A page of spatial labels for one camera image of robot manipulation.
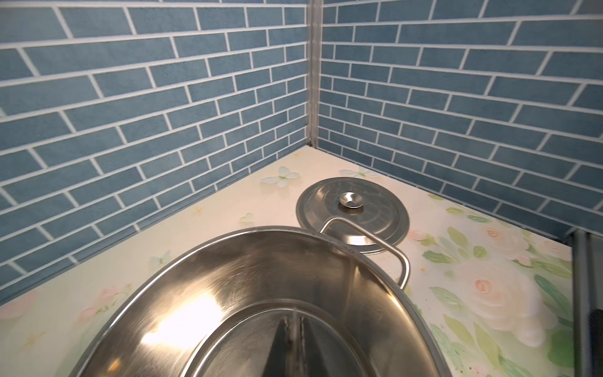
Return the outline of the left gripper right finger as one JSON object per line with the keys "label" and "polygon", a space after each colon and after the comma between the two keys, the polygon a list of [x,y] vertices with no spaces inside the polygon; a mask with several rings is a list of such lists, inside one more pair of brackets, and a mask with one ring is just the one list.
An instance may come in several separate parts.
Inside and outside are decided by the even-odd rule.
{"label": "left gripper right finger", "polygon": [[316,318],[302,317],[298,370],[300,376],[335,376],[331,330]]}

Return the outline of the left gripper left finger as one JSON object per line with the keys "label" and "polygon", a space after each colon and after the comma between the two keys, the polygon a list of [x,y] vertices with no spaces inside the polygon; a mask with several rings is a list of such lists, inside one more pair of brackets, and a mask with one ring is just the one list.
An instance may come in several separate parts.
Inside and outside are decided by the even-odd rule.
{"label": "left gripper left finger", "polygon": [[262,376],[289,376],[288,360],[291,355],[291,350],[292,342],[290,338],[289,320],[283,319],[279,322],[276,329]]}

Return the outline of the steel pot lid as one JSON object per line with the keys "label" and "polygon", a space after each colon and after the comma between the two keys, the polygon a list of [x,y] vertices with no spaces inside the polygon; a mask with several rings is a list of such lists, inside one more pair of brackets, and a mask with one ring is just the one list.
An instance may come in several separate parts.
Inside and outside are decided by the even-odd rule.
{"label": "steel pot lid", "polygon": [[397,245],[408,235],[406,207],[391,191],[360,178],[329,178],[298,198],[296,216],[304,229],[320,231],[329,218],[342,217]]}

